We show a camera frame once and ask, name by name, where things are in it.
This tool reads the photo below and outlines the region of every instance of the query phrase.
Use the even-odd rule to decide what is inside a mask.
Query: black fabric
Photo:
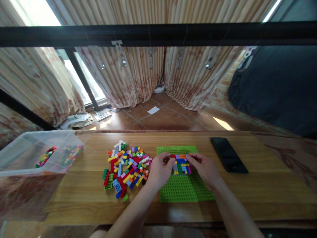
[[[317,46],[261,47],[236,71],[228,96],[234,107],[295,134],[317,132]]]

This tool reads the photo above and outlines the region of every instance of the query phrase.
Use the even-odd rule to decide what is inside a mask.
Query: wooden table
[[[227,173],[210,137],[226,137],[248,175]],[[254,220],[317,219],[317,195],[297,178],[250,132],[156,132],[94,134],[84,146],[45,207],[50,225],[113,224],[129,202],[115,198],[115,190],[103,189],[102,174],[109,167],[107,151],[119,140],[139,146],[151,157],[157,146],[196,145],[213,159],[221,176]],[[132,200],[139,187],[128,189]],[[160,203],[156,196],[146,223],[221,221],[215,201]]]

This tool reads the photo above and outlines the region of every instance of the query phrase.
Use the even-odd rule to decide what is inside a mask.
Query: pile of lego bricks
[[[114,150],[109,151],[110,171],[105,169],[103,172],[105,190],[115,188],[116,198],[128,199],[125,184],[132,189],[135,185],[139,186],[147,181],[149,170],[147,166],[151,165],[150,158],[140,147],[127,149],[128,144],[122,140],[114,146]]]
[[[171,155],[171,158],[175,158],[175,165],[173,167],[173,175],[191,174],[192,170],[189,162],[186,159],[185,154]]]

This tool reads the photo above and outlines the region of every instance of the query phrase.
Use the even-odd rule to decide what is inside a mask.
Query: red lego brick
[[[134,173],[134,169],[130,169],[129,172],[122,178],[122,180],[125,180],[125,178],[128,177],[128,175],[132,173]]]
[[[140,159],[139,157],[135,157],[135,158],[133,158],[133,160],[134,160],[135,162],[139,163],[141,159]]]
[[[110,171],[108,171],[107,174],[106,174],[105,182],[103,184],[104,187],[108,185],[109,175],[110,175]]]
[[[122,189],[121,194],[122,194],[122,193],[124,193],[124,191],[126,191],[125,185],[124,185],[123,180],[120,176],[117,178],[117,180],[121,186],[121,189]]]
[[[117,162],[118,160],[117,159],[113,159],[113,160],[111,160],[110,161],[110,169],[111,169],[111,173],[113,173],[114,172],[114,166],[115,166],[115,163]]]

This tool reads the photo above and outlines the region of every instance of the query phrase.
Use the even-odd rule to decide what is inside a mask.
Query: hand
[[[163,159],[170,156],[170,153],[162,152],[152,160],[151,170],[146,185],[150,185],[159,191],[159,189],[167,183],[171,176],[175,159],[171,158],[166,165],[164,164]]]
[[[224,183],[212,159],[198,153],[187,154],[186,158],[197,169],[210,191]]]

